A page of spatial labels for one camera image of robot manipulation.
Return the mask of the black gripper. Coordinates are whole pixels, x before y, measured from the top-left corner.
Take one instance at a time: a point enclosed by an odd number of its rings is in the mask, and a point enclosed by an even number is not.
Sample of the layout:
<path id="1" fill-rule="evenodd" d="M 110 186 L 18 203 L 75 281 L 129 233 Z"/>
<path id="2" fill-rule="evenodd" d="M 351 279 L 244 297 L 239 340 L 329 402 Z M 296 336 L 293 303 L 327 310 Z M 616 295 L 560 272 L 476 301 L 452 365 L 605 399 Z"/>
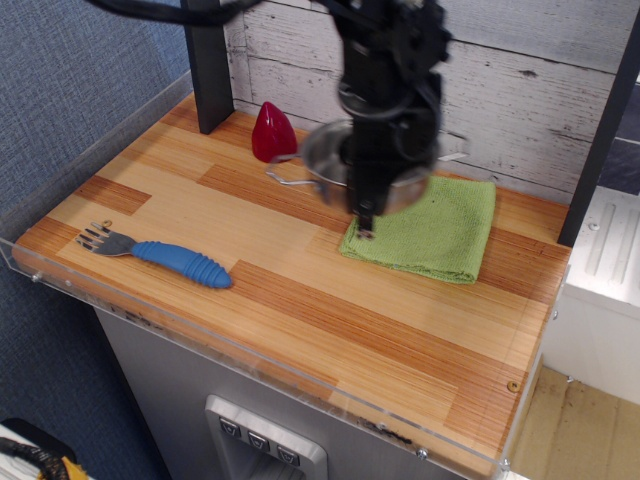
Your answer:
<path id="1" fill-rule="evenodd" d="M 391 185 L 401 175 L 431 169 L 442 120 L 442 83 L 441 75 L 429 74 L 392 107 L 360 99 L 347 106 L 352 133 L 342 153 L 359 239 L 374 238 L 374 217 L 385 211 Z"/>

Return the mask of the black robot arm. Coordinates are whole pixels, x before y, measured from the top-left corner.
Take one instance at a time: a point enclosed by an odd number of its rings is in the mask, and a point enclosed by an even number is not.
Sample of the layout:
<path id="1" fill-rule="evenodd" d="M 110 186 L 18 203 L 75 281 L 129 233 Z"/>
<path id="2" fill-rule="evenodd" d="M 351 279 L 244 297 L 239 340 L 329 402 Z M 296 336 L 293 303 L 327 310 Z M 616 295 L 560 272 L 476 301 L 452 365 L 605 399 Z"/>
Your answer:
<path id="1" fill-rule="evenodd" d="M 427 176 L 439 150 L 442 78 L 452 35 L 436 1 L 326 1 L 343 46 L 338 86 L 351 132 L 340 147 L 348 206 L 364 238 L 399 177 Z"/>

